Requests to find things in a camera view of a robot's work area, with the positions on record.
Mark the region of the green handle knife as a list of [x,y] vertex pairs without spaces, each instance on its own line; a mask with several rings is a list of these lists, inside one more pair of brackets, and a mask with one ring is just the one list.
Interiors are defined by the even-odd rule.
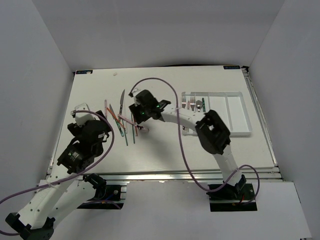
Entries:
[[123,132],[123,130],[122,130],[121,124],[120,124],[119,120],[117,119],[117,117],[116,117],[116,115],[115,115],[115,112],[114,112],[111,104],[109,104],[109,110],[110,110],[110,113],[111,113],[112,117],[113,117],[114,120],[115,120],[115,123],[116,123],[116,125],[117,125],[117,128],[118,128],[118,130],[119,130],[119,132],[120,132],[120,135],[121,135],[122,137],[124,137],[125,134],[124,134],[124,132]]

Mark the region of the dark marbled handle knife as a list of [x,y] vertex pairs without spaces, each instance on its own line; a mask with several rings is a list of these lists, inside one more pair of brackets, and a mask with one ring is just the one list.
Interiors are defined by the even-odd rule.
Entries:
[[121,96],[120,96],[119,115],[122,115],[122,112],[123,112],[124,97],[125,97],[125,89],[122,91]]

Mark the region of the pink handle knife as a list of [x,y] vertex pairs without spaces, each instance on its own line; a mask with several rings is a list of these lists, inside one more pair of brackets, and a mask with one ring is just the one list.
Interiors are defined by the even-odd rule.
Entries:
[[108,102],[107,102],[107,100],[105,99],[104,100],[104,117],[105,117],[105,119],[106,120],[108,120],[108,104],[107,104]]

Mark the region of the dark marbled handle fork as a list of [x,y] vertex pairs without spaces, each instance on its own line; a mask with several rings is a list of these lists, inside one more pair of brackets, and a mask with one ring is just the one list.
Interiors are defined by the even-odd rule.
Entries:
[[[186,104],[187,104],[186,103],[186,96],[184,95],[184,96],[181,97],[181,106],[182,106],[183,109],[186,108]],[[188,132],[189,131],[189,129],[187,127],[185,127],[185,126],[182,127],[182,130],[184,132]]]

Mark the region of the green handle fork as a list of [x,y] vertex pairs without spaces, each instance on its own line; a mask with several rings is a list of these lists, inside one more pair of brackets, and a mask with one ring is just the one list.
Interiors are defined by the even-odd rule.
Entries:
[[190,108],[194,112],[196,107],[196,99],[195,96],[190,97]]

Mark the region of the green handle spoon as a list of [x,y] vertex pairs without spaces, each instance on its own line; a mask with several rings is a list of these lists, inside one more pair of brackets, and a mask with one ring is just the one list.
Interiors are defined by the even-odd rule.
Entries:
[[203,97],[201,98],[197,98],[196,99],[196,102],[195,102],[195,105],[196,105],[196,110],[198,112],[205,112],[206,111],[206,108],[205,108],[205,99]]

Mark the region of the pink handle spoon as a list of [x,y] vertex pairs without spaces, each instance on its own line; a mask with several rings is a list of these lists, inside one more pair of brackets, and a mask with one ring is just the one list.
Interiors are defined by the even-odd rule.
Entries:
[[129,120],[128,118],[124,117],[121,114],[117,115],[121,120],[124,120],[126,123],[136,127],[141,133],[148,133],[150,130],[146,127],[143,127],[141,125],[138,125],[136,122]]

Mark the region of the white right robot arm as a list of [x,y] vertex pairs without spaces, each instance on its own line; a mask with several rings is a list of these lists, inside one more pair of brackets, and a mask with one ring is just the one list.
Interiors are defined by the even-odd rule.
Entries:
[[243,195],[246,178],[233,156],[231,133],[216,111],[203,113],[179,108],[168,100],[157,101],[146,89],[136,88],[129,96],[134,99],[129,109],[137,124],[154,119],[195,131],[202,148],[213,155],[220,168],[226,195],[233,200]]

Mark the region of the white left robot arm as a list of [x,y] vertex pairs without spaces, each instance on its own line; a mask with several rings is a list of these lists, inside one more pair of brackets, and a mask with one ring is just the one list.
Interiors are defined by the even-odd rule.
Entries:
[[103,143],[114,137],[101,110],[86,108],[72,111],[74,123],[67,126],[73,139],[59,156],[46,184],[30,188],[33,198],[18,212],[10,213],[5,221],[23,240],[48,240],[55,227],[84,202],[105,196],[107,182],[96,173],[83,178],[76,189],[68,187],[76,178],[102,161],[109,153]]

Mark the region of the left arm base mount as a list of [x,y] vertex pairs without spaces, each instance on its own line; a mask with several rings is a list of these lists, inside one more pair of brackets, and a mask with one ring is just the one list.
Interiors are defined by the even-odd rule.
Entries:
[[86,210],[121,210],[126,199],[127,184],[111,182],[93,173],[85,175],[82,180],[93,184],[95,194],[82,203],[78,209]]

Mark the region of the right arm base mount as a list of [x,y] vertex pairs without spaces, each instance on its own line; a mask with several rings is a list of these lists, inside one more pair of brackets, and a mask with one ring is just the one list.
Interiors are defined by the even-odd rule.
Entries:
[[225,186],[216,192],[207,192],[211,212],[256,212],[255,191],[251,183],[246,183],[239,193]]

